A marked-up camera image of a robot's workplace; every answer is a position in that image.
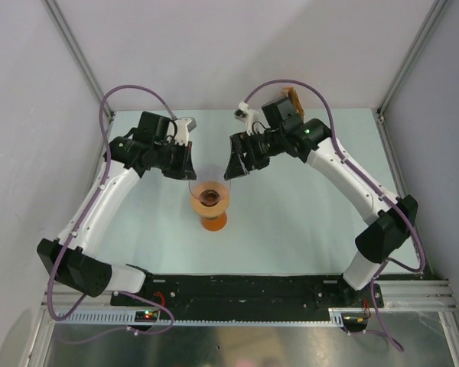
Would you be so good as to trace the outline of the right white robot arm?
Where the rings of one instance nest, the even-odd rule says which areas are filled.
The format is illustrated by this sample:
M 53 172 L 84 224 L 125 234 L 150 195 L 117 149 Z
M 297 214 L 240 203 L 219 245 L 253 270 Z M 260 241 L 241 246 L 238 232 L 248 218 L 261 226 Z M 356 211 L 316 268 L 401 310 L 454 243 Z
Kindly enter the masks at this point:
M 244 177 L 268 167 L 270 159 L 288 154 L 324 175 L 355 207 L 367 225 L 356 239 L 356 254 L 341 275 L 340 301 L 354 307 L 366 296 L 365 287 L 389 255 L 411 236 L 418 203 L 381 190 L 372 177 L 333 139 L 331 130 L 319 119 L 303 120 L 292 101 L 281 96 L 262 107 L 267 126 L 257 128 L 260 114 L 241 102 L 234 112 L 246 125 L 230 136 L 229 163 L 225 180 Z

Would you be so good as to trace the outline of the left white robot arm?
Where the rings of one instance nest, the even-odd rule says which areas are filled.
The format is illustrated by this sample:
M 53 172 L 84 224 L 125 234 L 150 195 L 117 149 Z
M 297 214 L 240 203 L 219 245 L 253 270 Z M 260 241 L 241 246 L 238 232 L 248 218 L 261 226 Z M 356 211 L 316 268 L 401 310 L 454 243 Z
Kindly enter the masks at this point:
M 104 235 L 128 193 L 152 168 L 174 180 L 194 180 L 190 132 L 195 119 L 143 112 L 138 125 L 109 143 L 99 176 L 82 205 L 55 240 L 42 239 L 37 253 L 54 280 L 90 297 L 124 291 L 138 305 L 154 297 L 147 271 L 98 259 Z

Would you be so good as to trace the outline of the glass flask with orange liquid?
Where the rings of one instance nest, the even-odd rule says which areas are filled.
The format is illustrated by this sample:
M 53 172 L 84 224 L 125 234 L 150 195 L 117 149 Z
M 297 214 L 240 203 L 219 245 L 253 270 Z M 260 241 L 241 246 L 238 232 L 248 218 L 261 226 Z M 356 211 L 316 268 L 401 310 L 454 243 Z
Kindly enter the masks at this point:
M 211 232 L 220 231 L 227 224 L 227 214 L 222 213 L 216 217 L 207 218 L 201 216 L 200 222 L 202 227 Z

